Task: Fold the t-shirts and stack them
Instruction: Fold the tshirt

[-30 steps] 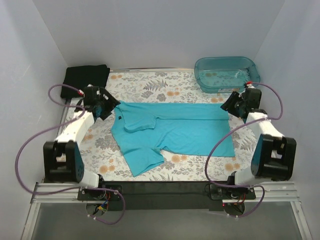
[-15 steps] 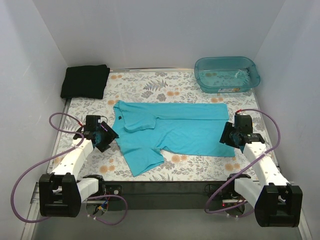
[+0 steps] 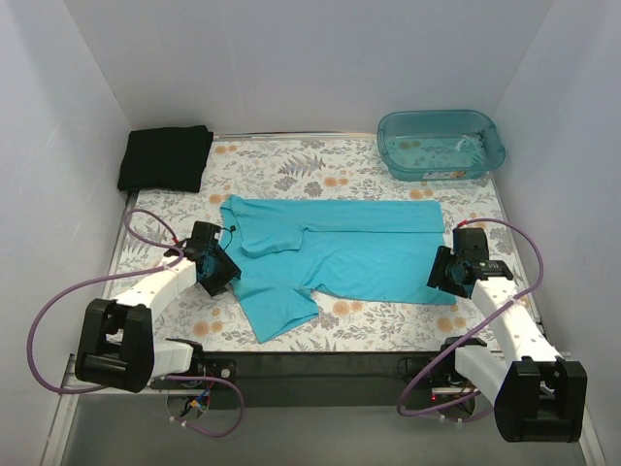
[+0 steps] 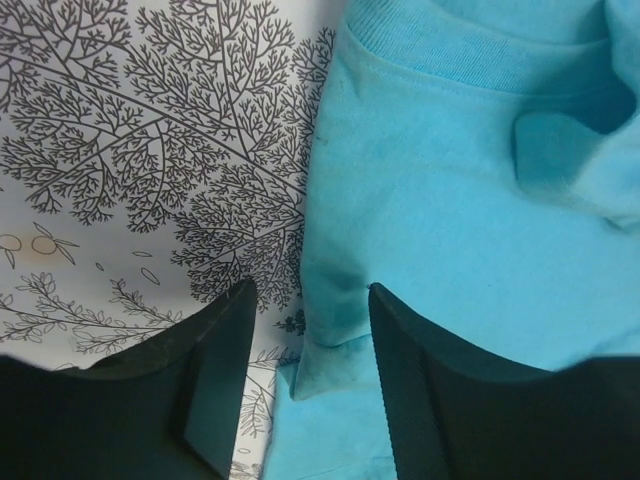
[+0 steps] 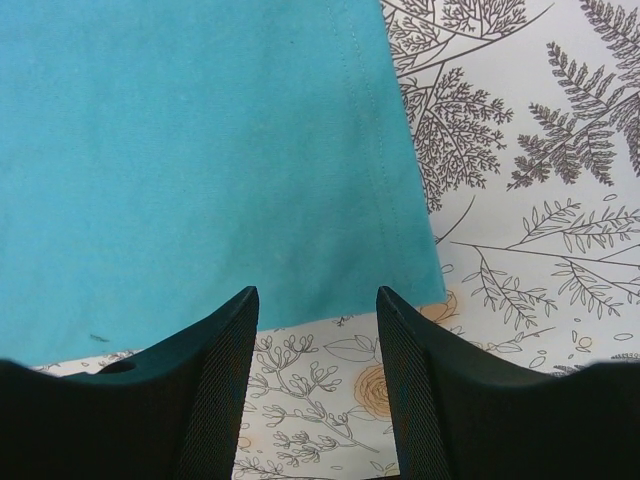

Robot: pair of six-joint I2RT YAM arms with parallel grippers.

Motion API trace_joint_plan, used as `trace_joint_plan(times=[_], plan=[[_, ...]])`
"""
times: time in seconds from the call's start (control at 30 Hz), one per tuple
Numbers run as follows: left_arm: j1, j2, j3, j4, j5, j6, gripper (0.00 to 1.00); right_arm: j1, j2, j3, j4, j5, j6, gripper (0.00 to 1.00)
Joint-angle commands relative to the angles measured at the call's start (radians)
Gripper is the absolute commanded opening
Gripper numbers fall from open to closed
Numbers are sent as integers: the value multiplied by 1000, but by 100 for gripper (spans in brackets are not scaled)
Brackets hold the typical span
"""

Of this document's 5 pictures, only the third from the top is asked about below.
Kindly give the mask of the turquoise t-shirt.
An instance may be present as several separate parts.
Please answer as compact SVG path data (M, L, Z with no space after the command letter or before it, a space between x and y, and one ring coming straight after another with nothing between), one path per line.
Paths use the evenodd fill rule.
M312 295L455 304L427 285L445 231L436 201L245 199L220 207L234 293L259 343L316 317Z

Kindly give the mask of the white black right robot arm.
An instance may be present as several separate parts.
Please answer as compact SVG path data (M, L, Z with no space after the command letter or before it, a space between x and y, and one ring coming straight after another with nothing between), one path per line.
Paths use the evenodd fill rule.
M508 442L579 440L587 389L583 366L564 358L517 298L508 266L490 257L481 228L457 227L452 247L439 248L428 285L469 298L488 318L503 356L468 340L439 362L450 385L470 381L493 405Z

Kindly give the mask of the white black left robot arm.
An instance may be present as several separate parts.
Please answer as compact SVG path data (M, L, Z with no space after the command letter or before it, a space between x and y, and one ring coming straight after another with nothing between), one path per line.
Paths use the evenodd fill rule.
M133 393L169 376L187 388L205 380L202 347L184 339L158 341L154 323L195 284L214 297L241 276L220 244L223 231L195 222L190 237L167 249L153 273L111 299L88 304L75 361L78 380Z

